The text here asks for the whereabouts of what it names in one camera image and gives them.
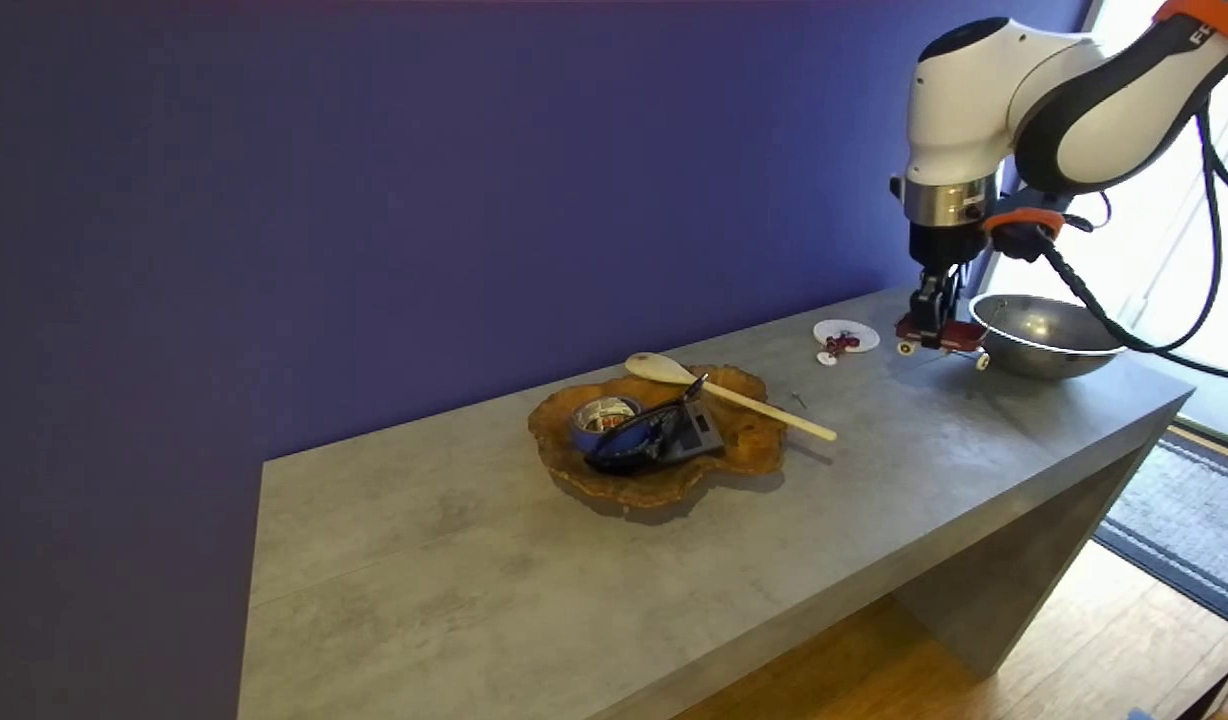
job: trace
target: blue wall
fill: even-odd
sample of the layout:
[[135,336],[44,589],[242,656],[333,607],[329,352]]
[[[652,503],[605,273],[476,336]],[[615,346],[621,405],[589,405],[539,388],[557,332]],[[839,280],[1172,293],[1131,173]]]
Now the blue wall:
[[0,15],[0,715],[234,715],[266,454],[910,283],[912,57],[1076,9]]

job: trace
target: wooden floor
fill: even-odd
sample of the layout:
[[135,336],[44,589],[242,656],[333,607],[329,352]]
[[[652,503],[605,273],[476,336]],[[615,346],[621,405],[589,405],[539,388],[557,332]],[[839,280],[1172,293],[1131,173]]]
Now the wooden floor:
[[1226,677],[1226,620],[1090,543],[993,678],[879,599],[685,720],[1172,720]]

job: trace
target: metal bowl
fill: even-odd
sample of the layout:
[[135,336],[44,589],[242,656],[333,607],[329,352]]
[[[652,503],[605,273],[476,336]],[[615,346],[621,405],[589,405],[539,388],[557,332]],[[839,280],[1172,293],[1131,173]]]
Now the metal bowl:
[[1070,378],[1109,363],[1121,340],[1082,304],[1050,296],[976,296],[980,363],[1033,378]]

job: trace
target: concrete table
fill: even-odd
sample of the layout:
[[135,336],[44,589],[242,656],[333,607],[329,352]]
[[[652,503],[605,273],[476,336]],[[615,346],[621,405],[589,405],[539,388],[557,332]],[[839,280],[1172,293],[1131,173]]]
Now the concrete table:
[[569,499],[529,436],[545,397],[615,368],[271,461],[242,715],[674,715],[879,595],[993,671],[1190,388],[1131,355],[1070,383],[887,340],[814,358],[818,318],[885,332],[900,306],[674,346],[763,375],[839,442],[793,432],[773,492],[712,486],[668,522]]

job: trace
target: table leg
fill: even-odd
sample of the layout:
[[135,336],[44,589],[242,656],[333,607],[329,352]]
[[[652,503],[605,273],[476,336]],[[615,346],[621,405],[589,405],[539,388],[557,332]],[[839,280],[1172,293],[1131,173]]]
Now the table leg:
[[1145,454],[1148,449],[1101,468],[916,577],[895,599],[968,669],[993,677]]

